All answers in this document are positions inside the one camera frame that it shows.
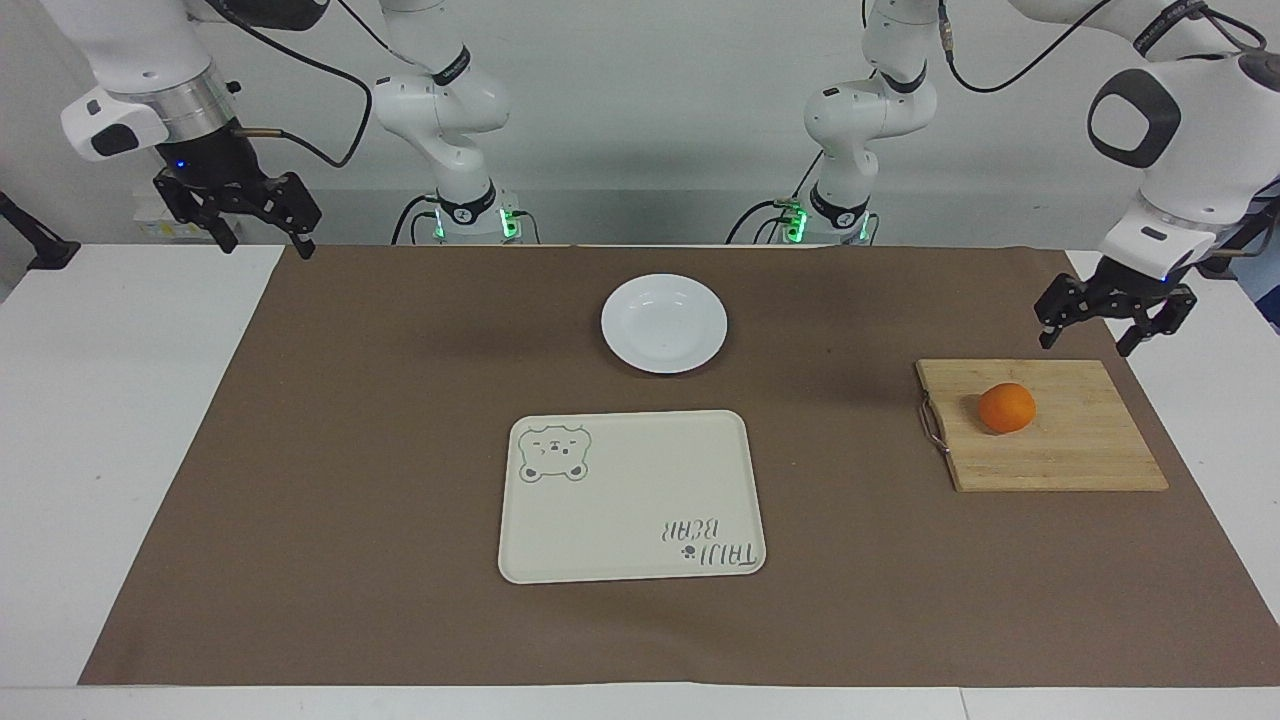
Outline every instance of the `silver metal ring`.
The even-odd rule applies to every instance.
[[[227,85],[212,63],[198,76],[174,87],[131,95],[113,92],[111,96],[154,109],[169,129],[165,142],[205,137],[236,118]]]

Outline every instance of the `bear face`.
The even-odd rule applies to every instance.
[[[550,425],[540,430],[525,430],[517,442],[520,447],[520,479],[536,483],[548,475],[564,475],[577,482],[586,477],[586,450],[591,434],[582,428]]]

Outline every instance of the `tray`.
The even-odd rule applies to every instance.
[[[746,575],[763,565],[735,413],[543,415],[511,428],[498,543],[507,580]]]

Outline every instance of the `wooden cutting board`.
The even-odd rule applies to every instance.
[[[1096,360],[919,360],[922,418],[960,492],[1164,491],[1165,475]],[[978,398],[1015,382],[1036,397],[1030,425],[987,429]]]

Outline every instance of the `brown table mat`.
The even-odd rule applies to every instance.
[[[81,682],[1280,684],[1280,629],[1105,325],[1039,350],[1030,305],[1065,269],[1030,250],[285,252]],[[723,299],[700,370],[605,347],[604,299],[650,272]],[[919,357],[1103,359],[1170,489],[956,493]],[[718,407],[750,434],[758,574],[503,582],[516,419]]]

